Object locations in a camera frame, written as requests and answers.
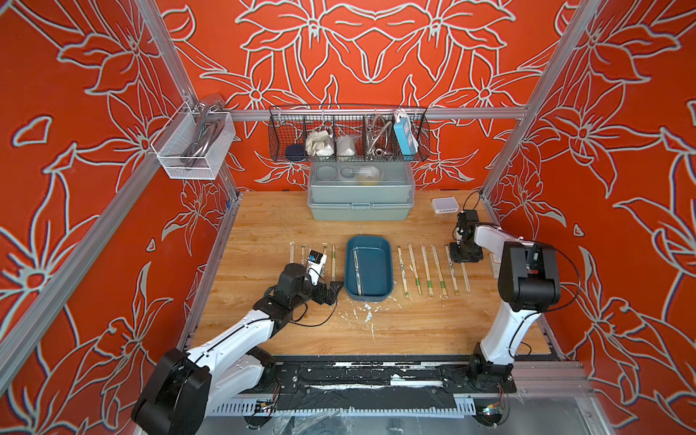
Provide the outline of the chopsticks eleventh pair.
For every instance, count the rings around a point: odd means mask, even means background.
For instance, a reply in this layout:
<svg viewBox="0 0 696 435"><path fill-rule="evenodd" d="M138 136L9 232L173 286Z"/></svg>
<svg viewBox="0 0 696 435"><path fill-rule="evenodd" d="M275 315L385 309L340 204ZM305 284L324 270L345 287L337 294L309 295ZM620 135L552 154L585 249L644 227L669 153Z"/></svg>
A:
<svg viewBox="0 0 696 435"><path fill-rule="evenodd" d="M462 270L462 277L463 277L463 280L465 283L466 292L468 294L470 294L471 293L471 282L469 282L469 274L468 274L468 271L466 268L466 263L461 263L460 267Z"/></svg>

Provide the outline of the chopsticks green band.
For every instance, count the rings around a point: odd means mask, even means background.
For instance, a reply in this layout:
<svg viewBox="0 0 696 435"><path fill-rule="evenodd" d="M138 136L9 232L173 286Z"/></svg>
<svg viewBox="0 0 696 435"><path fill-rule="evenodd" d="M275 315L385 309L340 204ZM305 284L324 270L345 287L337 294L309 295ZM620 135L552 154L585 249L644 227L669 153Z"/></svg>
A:
<svg viewBox="0 0 696 435"><path fill-rule="evenodd" d="M357 248L353 249L353 265L355 266L356 293L357 293L357 295L362 296L363 295L362 277L361 277L361 272L360 272L359 254L358 254Z"/></svg>

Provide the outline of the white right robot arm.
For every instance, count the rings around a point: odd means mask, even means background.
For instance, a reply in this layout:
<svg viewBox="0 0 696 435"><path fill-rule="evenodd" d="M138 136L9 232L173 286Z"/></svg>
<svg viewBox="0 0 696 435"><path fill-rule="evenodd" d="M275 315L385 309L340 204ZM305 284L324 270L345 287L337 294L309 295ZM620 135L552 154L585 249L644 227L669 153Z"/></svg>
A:
<svg viewBox="0 0 696 435"><path fill-rule="evenodd" d="M473 362L481 372L510 369L529 328L560 300L558 252L480 221L476 210L462 210L457 219L455 241L449 244L454 262L480 262L485 250L500 259L500 309Z"/></svg>

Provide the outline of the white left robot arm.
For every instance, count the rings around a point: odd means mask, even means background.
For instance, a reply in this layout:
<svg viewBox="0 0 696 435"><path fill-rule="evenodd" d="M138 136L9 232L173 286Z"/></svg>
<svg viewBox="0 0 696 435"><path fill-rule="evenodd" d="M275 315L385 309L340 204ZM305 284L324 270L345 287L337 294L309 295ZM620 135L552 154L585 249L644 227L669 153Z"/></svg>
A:
<svg viewBox="0 0 696 435"><path fill-rule="evenodd" d="M212 411L256 387L275 363L259 346L292 323L295 310L307 302L336 306L343 286L300 264L286 265L277 284L237 324L188 351L166 352L130 419L148 434L197 433Z"/></svg>

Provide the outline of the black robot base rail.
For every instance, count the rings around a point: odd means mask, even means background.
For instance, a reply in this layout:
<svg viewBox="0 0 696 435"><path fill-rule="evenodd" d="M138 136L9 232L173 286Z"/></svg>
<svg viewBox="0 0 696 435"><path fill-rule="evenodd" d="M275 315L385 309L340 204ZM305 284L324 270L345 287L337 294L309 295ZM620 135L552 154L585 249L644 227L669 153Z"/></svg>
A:
<svg viewBox="0 0 696 435"><path fill-rule="evenodd" d="M458 397L482 405L516 392L510 373L476 374L467 355L286 355L241 395L275 398L279 411L449 411Z"/></svg>

